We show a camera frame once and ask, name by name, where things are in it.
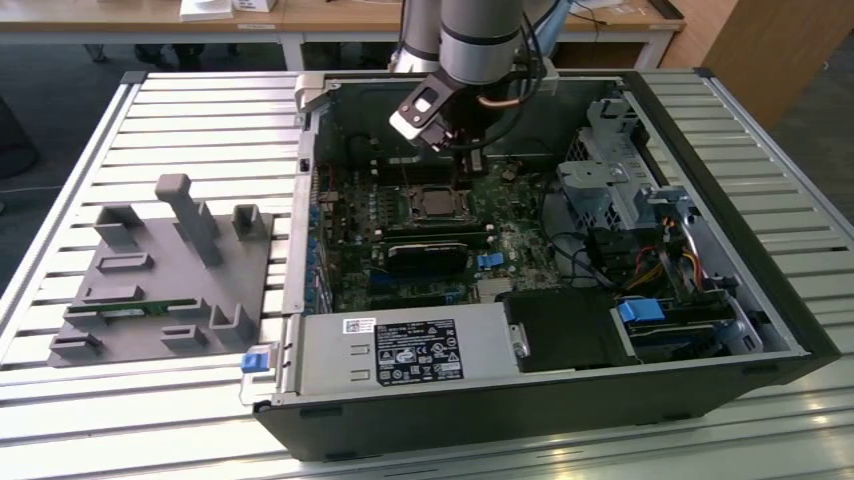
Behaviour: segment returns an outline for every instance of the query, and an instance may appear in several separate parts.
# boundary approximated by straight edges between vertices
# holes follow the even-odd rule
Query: barcode label
[[[346,318],[345,333],[374,333],[376,318]]]
[[[270,23],[241,23],[238,28],[241,30],[273,30],[277,26]]]

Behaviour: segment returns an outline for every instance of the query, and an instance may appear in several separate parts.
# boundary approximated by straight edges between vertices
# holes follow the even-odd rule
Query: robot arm
[[[461,150],[461,141],[472,141],[473,148],[486,146],[484,135],[501,118],[498,110],[518,106],[522,96],[533,93],[521,93],[513,100],[490,99],[506,96],[518,47],[530,50],[525,41],[534,37],[533,27],[528,23],[524,29],[522,25],[532,14],[545,18],[562,2],[446,0],[441,9],[437,0],[406,2],[402,48],[393,70],[433,72],[390,118],[410,142],[437,151]]]

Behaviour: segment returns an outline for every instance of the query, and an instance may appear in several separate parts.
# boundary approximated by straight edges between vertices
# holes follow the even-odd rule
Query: sticker
[[[273,30],[277,26],[271,23],[239,23],[241,30]]]
[[[353,320],[374,322],[377,381],[384,387],[465,378],[453,319],[388,325],[376,325],[374,318]]]
[[[376,318],[346,318],[345,333],[372,333],[377,325]]]
[[[129,308],[127,310],[113,310],[101,312],[101,315],[105,318],[143,317],[146,315],[146,312],[142,308]]]

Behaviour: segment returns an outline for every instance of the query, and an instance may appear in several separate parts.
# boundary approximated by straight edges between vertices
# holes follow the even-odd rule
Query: wooden desk
[[[0,0],[0,32],[275,31],[286,1],[281,0],[270,13],[235,11],[235,18],[182,22],[181,0]]]
[[[281,43],[285,4],[182,22],[181,0],[0,0],[0,44]]]
[[[610,8],[594,10],[597,25],[570,17],[558,41],[642,43],[645,45],[636,67],[656,68],[668,49],[674,32],[682,30],[684,20],[666,19],[646,0],[629,0],[630,13]],[[584,11],[580,15],[590,16]],[[401,5],[361,0],[287,0],[282,19],[283,38],[290,45],[309,42],[397,42],[401,29]],[[295,48],[286,57],[289,65],[305,69],[302,53]]]
[[[606,25],[570,17],[561,42],[640,43],[636,66],[654,68],[682,20],[668,20],[646,0],[621,14],[596,10]],[[305,70],[307,42],[397,42],[401,5],[360,0],[279,0],[270,13],[235,12],[235,18],[182,22],[181,0],[0,0],[0,43],[282,44],[291,70]]]

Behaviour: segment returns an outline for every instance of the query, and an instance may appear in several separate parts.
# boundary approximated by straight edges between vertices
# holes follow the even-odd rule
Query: wooden cabinet
[[[773,127],[854,28],[854,1],[670,1],[688,25],[662,67],[709,67],[763,126]]]

